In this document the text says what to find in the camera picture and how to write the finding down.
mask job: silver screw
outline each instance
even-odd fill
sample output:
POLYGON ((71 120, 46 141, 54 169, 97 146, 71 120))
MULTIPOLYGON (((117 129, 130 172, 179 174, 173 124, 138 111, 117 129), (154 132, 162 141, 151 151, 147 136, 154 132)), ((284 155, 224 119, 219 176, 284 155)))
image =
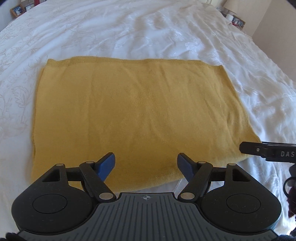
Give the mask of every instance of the silver screw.
POLYGON ((181 198, 185 199, 185 200, 191 200, 191 199, 194 199, 195 198, 195 195, 191 192, 183 192, 181 195, 180 195, 181 198))
POLYGON ((99 198, 103 199, 103 200, 109 200, 109 199, 113 198, 113 194, 109 193, 109 192, 103 192, 99 195, 99 198))

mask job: folded yellow towel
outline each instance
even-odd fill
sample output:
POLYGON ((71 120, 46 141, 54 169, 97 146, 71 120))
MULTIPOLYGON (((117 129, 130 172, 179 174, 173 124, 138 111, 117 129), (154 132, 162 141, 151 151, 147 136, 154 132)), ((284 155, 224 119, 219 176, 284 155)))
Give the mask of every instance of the folded yellow towel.
POLYGON ((182 178, 177 155, 214 166, 260 142, 222 66, 184 60, 48 60, 37 89, 32 179, 56 163, 116 156, 114 192, 182 178))

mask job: lamp base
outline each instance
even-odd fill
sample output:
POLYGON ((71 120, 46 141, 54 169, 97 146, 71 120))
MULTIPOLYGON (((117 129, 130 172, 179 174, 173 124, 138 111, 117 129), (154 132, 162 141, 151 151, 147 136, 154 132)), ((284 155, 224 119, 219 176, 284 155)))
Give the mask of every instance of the lamp base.
POLYGON ((232 22, 232 20, 233 20, 233 16, 230 15, 230 14, 227 14, 227 15, 226 15, 226 19, 228 19, 229 21, 232 22))

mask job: lampshade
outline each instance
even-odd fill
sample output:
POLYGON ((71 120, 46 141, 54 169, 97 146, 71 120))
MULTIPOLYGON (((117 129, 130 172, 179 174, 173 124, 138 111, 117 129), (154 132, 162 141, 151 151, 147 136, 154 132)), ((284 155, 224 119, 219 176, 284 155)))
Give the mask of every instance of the lampshade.
POLYGON ((239 10, 239 1, 238 0, 227 0, 223 7, 228 9, 229 11, 237 14, 237 12, 239 10))

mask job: lamp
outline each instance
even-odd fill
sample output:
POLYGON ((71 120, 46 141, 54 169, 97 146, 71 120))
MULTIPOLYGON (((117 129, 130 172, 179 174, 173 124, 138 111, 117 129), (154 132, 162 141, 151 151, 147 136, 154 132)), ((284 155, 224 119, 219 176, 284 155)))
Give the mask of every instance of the lamp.
POLYGON ((234 14, 237 14, 239 10, 239 1, 238 0, 227 0, 226 3, 223 5, 224 8, 228 9, 228 14, 226 18, 230 21, 233 20, 233 15, 231 15, 231 12, 234 14))

